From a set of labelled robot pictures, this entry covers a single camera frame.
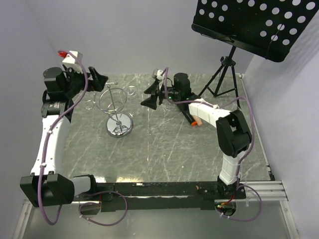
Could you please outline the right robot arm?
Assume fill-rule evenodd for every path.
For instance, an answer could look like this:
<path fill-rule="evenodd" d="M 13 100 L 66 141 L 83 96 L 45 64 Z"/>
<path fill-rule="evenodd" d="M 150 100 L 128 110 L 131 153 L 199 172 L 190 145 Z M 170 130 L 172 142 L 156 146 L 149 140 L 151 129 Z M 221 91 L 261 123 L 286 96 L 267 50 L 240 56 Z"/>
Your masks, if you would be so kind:
<path fill-rule="evenodd" d="M 216 128 L 218 145 L 223 152 L 222 169 L 217 178 L 217 192 L 222 198 L 234 197 L 239 188 L 239 166 L 241 159 L 253 141 L 245 117 L 240 110 L 230 111 L 208 103 L 195 94 L 186 73 L 174 75 L 171 86 L 163 70 L 152 73 L 154 82 L 144 91 L 149 97 L 142 106 L 156 110 L 166 99 L 177 105 L 192 125 L 205 121 Z"/>

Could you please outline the chrome wine glass rack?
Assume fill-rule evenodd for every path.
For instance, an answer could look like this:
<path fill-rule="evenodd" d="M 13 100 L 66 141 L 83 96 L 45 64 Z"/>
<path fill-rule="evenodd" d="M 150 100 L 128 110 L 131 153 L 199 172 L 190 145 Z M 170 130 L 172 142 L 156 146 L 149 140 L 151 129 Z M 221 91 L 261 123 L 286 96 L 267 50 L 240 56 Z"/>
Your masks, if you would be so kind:
<path fill-rule="evenodd" d="M 114 138 L 125 137 L 133 130 L 134 123 L 130 115 L 123 113 L 128 100 L 126 90 L 118 87 L 117 82 L 105 84 L 102 92 L 95 92 L 93 98 L 85 102 L 85 109 L 99 109 L 105 113 L 106 132 Z"/>

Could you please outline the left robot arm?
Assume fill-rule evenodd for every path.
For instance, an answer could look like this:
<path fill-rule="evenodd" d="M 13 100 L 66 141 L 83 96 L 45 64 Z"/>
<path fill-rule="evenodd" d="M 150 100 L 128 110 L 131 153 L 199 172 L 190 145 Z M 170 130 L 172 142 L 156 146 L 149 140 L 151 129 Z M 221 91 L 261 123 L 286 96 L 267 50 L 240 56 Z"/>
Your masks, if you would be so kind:
<path fill-rule="evenodd" d="M 40 147 L 30 175 L 20 180 L 20 188 L 36 208 L 39 195 L 44 207 L 70 204 L 80 194 L 93 200 L 98 196 L 94 176 L 68 179 L 61 174 L 61 161 L 73 114 L 72 99 L 83 89 L 101 92 L 108 77 L 94 67 L 89 67 L 86 74 L 73 68 L 52 67 L 45 70 L 43 76 L 46 90 L 42 95 Z"/>

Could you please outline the clear wine glass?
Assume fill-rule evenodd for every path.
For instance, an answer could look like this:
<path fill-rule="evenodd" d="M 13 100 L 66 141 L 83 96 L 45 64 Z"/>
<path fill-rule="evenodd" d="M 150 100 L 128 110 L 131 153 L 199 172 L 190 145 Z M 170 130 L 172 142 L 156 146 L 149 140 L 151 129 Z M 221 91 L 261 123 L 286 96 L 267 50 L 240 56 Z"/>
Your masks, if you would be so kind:
<path fill-rule="evenodd" d="M 168 101 L 164 101 L 161 106 L 162 106 L 164 112 L 170 112 L 170 111 L 175 109 L 174 104 L 171 104 Z"/>
<path fill-rule="evenodd" d="M 135 96 L 137 94 L 137 87 L 136 86 L 128 86 L 126 89 L 128 96 Z"/>

